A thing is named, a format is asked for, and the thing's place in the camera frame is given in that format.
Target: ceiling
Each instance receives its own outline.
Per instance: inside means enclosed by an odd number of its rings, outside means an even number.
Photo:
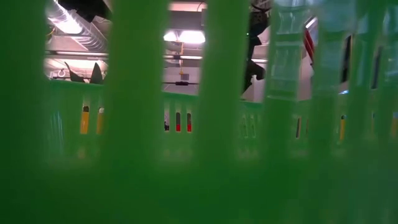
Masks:
[[[103,0],[110,9],[112,9],[111,0]],[[202,21],[202,9],[206,9],[206,4],[200,1],[194,0],[184,0],[184,1],[172,1],[169,6],[170,9],[170,22],[168,29],[170,30],[203,30],[201,25]],[[106,19],[95,17],[92,24],[105,36],[108,37],[111,30],[112,23]],[[266,58],[267,43],[268,43],[268,29],[259,36],[262,46],[257,46],[255,48],[253,58]],[[74,41],[74,37],[64,34],[59,29],[55,30],[53,33],[51,41],[47,44],[47,50],[50,51],[71,51],[71,52],[87,52],[88,50],[80,45],[78,42]],[[179,54],[181,52],[181,46],[173,44],[172,42],[166,42],[165,54]],[[184,44],[183,54],[202,56],[203,44]],[[69,57],[79,60],[84,60],[86,58],[82,56]],[[84,70],[84,68],[79,67],[75,63],[70,64],[72,68],[77,70]],[[46,67],[49,69],[66,68],[59,63],[46,63]],[[166,61],[166,67],[179,67],[178,61]],[[182,62],[183,67],[200,67],[199,60],[184,60]]]
[[[112,0],[103,0],[112,10]],[[195,0],[172,1],[169,5],[170,18],[168,30],[203,30],[202,23],[202,9],[206,9],[206,4]],[[90,29],[100,31],[102,38],[108,38],[112,23],[106,19],[95,17],[94,21],[89,24]],[[44,62],[46,74],[57,75],[61,69],[66,69],[64,62],[68,63],[74,72],[90,77],[92,68],[95,63],[101,68],[103,73],[106,73],[108,67],[106,50],[99,52],[103,54],[102,57],[91,57],[83,55],[83,52],[90,53],[81,44],[75,41],[76,36],[71,36],[56,29],[52,35],[51,40],[47,43],[47,56]],[[266,29],[259,38],[262,45],[254,49],[253,58],[267,59],[267,43],[269,42],[269,29]],[[202,56],[203,44],[184,44],[183,54],[192,56]],[[70,55],[55,55],[54,52],[67,52]],[[181,52],[181,45],[173,42],[165,42],[165,55],[179,54]],[[165,61],[165,82],[176,82],[180,80],[180,61],[166,60]],[[190,74],[189,82],[198,83],[200,80],[200,60],[183,60],[182,68],[184,73]],[[312,68],[308,59],[303,60],[301,82],[309,83],[312,74]],[[175,86],[164,85],[165,91],[195,94],[198,91],[197,85],[190,86]]]

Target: green plastic basket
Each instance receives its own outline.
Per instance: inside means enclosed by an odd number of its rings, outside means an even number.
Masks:
[[[239,101],[248,2],[207,4],[196,97],[160,90],[167,1],[114,2],[104,87],[46,80],[45,1],[6,3],[4,223],[398,223],[397,1],[274,0],[261,104]],[[312,98],[297,101],[309,12]]]

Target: metal pipe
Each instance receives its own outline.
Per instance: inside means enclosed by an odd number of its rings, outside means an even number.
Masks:
[[[46,15],[58,29],[71,37],[90,52],[104,52],[107,40],[93,24],[85,21],[76,12],[68,12],[57,0],[50,0],[46,6]]]
[[[57,34],[53,35],[54,37],[69,37],[69,38],[75,38],[75,37],[85,37],[85,38],[91,38],[89,35],[80,35],[80,34]]]
[[[107,60],[108,53],[101,53],[101,52],[72,52],[72,51],[50,51],[46,50],[45,54],[47,56],[60,56],[60,57],[87,57],[92,60]],[[192,55],[163,55],[163,59],[166,60],[202,60],[202,56],[192,56]],[[256,63],[267,63],[268,59],[261,59],[261,58],[254,58],[252,59],[253,62]]]

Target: ceiling light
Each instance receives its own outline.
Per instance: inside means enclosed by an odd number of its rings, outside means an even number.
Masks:
[[[183,31],[178,40],[188,44],[201,44],[206,41],[202,31]]]
[[[189,55],[182,55],[181,59],[186,59],[186,60],[201,60],[201,56],[189,56]]]
[[[177,41],[177,36],[175,35],[175,32],[170,31],[166,35],[163,36],[163,39],[165,41]]]
[[[254,63],[268,63],[267,59],[254,59],[254,58],[252,58],[252,61]]]
[[[62,12],[58,15],[49,15],[49,20],[57,26],[58,29],[66,34],[79,34],[82,32],[83,28],[72,18],[66,9],[59,5],[56,0],[53,0],[51,4],[57,5]]]
[[[317,21],[316,17],[311,19],[311,21],[308,22],[307,25],[305,25],[305,28],[309,29],[314,24],[314,22],[316,22],[316,21]]]

